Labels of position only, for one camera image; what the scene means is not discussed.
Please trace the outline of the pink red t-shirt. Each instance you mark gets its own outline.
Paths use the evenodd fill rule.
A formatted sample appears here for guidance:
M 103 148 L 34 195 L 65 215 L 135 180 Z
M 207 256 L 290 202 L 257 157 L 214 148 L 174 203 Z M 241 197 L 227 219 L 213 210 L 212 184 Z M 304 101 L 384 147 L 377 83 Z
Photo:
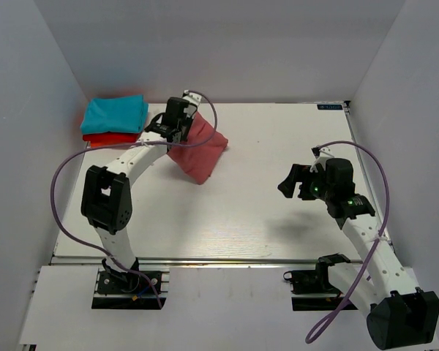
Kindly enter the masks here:
M 201 146 L 193 148 L 174 146 L 168 152 L 168 156 L 199 185 L 204 184 L 211 176 L 220 156 L 228 146 L 228 139 L 215 131 L 201 114 L 196 113 L 186 145 L 202 142 L 212 133 L 214 133 L 212 139 Z

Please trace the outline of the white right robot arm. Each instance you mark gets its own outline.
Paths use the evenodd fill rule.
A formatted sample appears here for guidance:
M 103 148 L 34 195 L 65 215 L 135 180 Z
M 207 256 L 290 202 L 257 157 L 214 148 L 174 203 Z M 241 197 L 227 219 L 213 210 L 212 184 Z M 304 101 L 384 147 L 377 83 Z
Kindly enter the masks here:
M 433 341 L 439 298 L 420 288 L 379 235 L 374 208 L 356 193 L 349 160 L 325 156 L 313 165 L 294 164 L 277 188 L 286 198 L 322 200 L 364 261 L 356 269 L 343 254 L 319 257 L 314 270 L 292 272 L 295 293 L 342 293 L 364 316 L 381 350 Z

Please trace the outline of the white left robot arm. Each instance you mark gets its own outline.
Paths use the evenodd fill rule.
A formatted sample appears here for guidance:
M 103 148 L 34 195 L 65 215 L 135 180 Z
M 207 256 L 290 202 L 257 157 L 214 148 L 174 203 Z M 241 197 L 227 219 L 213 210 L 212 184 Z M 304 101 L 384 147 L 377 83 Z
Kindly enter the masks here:
M 201 96 L 191 91 L 171 97 L 165 112 L 157 114 L 141 133 L 140 146 L 129 148 L 104 167 L 93 165 L 86 172 L 81 213 L 108 252 L 102 261 L 104 269 L 125 292 L 135 290 L 140 283 L 138 259 L 127 234 L 132 216 L 131 186 L 166 155 L 173 143 L 187 140 L 200 101 Z

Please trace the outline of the folded teal t-shirt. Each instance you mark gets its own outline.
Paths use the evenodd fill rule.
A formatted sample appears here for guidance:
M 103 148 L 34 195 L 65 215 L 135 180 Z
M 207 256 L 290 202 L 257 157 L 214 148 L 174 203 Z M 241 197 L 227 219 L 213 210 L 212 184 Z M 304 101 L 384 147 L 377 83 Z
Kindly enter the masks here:
M 80 131 L 83 135 L 106 132 L 138 134 L 146 123 L 148 110 L 149 104 L 143 95 L 94 98 L 86 107 Z

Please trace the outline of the folded red orange t-shirt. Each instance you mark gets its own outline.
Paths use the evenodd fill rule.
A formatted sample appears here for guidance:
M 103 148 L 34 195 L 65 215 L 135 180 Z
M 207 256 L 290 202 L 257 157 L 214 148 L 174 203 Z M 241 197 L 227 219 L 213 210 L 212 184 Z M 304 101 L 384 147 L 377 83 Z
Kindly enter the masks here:
M 105 132 L 82 135 L 83 141 L 92 149 L 96 148 L 127 148 L 139 138 L 139 133 Z

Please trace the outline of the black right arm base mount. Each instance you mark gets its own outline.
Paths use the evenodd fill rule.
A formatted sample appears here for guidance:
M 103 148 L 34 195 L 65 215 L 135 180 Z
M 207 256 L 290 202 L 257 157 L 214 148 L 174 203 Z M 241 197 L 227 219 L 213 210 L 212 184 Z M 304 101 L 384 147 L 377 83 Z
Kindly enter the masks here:
M 343 254 L 318 258 L 313 269 L 286 271 L 282 275 L 291 285 L 294 312 L 332 312 L 342 302 L 344 294 L 329 283 L 328 268 L 339 263 L 351 263 Z

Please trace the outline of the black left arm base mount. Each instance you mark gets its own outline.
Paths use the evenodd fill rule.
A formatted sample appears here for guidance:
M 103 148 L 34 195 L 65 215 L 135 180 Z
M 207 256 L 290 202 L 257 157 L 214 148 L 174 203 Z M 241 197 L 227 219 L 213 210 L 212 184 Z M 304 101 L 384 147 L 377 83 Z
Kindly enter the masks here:
M 126 283 L 98 270 L 91 302 L 93 310 L 161 310 L 168 296 L 168 272 L 144 271 L 158 296 L 149 283 L 135 276 L 135 281 Z

